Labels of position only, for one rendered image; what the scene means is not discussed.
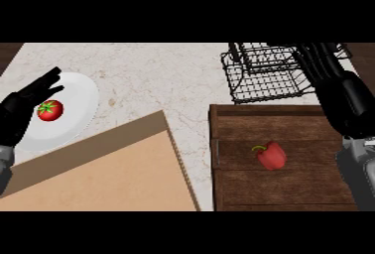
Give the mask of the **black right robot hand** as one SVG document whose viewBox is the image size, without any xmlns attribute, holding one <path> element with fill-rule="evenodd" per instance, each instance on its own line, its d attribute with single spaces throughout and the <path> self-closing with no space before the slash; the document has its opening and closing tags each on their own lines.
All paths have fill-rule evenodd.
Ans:
<svg viewBox="0 0 375 254">
<path fill-rule="evenodd" d="M 300 43 L 292 57 L 314 88 L 328 122 L 353 139 L 375 136 L 375 95 L 357 74 L 345 70 L 331 43 Z"/>
</svg>

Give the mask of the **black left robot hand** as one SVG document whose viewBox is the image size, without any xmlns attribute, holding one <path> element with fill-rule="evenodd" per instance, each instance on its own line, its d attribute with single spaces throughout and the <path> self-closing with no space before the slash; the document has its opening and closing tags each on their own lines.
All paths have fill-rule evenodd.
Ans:
<svg viewBox="0 0 375 254">
<path fill-rule="evenodd" d="M 62 70 L 55 67 L 19 91 L 12 92 L 0 102 L 0 145 L 15 147 L 21 142 L 35 107 L 63 90 L 53 87 L 60 80 Z"/>
</svg>

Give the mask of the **red bell pepper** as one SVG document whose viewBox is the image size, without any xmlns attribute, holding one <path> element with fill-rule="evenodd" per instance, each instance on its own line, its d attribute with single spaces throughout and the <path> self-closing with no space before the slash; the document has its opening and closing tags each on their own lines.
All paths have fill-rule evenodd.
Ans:
<svg viewBox="0 0 375 254">
<path fill-rule="evenodd" d="M 266 145 L 257 145 L 252 150 L 257 152 L 257 159 L 267 170 L 277 170 L 283 167 L 286 155 L 277 142 L 269 141 Z"/>
</svg>

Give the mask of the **dark brown wooden tray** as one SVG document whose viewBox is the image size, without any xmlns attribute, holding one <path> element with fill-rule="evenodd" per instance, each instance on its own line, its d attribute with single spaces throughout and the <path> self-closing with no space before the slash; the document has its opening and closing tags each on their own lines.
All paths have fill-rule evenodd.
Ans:
<svg viewBox="0 0 375 254">
<path fill-rule="evenodd" d="M 353 210 L 341 137 L 316 105 L 210 106 L 215 210 Z"/>
</svg>

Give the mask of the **red tomato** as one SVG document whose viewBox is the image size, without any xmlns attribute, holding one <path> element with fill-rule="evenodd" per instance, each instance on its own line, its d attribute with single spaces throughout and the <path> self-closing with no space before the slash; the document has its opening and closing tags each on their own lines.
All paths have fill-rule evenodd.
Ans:
<svg viewBox="0 0 375 254">
<path fill-rule="evenodd" d="M 63 104 L 59 100 L 47 100 L 37 109 L 37 116 L 43 121 L 55 121 L 63 115 Z"/>
</svg>

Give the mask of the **white oval plate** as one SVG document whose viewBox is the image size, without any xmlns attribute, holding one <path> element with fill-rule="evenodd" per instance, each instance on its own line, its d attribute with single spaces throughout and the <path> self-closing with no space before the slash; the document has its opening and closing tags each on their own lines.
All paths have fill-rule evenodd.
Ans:
<svg viewBox="0 0 375 254">
<path fill-rule="evenodd" d="M 52 96 L 63 104 L 63 114 L 55 121 L 43 121 L 32 116 L 28 130 L 16 148 L 29 151 L 49 151 L 63 146 L 88 127 L 94 118 L 99 91 L 94 81 L 81 73 L 62 72 L 55 86 L 65 89 Z"/>
</svg>

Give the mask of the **pale wooden cabinet door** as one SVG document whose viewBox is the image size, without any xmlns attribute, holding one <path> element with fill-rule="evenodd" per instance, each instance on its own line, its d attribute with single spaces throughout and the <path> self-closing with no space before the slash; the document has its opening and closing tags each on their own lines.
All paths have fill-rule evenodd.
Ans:
<svg viewBox="0 0 375 254">
<path fill-rule="evenodd" d="M 3 210 L 196 211 L 161 111 L 12 168 Z"/>
</svg>

